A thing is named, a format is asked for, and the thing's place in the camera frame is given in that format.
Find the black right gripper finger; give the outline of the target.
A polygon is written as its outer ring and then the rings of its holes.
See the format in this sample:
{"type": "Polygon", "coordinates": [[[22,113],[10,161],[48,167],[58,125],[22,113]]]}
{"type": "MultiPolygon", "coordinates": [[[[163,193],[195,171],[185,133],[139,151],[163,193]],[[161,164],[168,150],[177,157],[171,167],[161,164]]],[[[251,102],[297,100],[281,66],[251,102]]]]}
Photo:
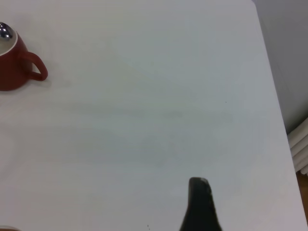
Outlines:
{"type": "Polygon", "coordinates": [[[189,180],[188,206],[181,231],[222,231],[213,200],[212,190],[205,178],[189,180]]]}

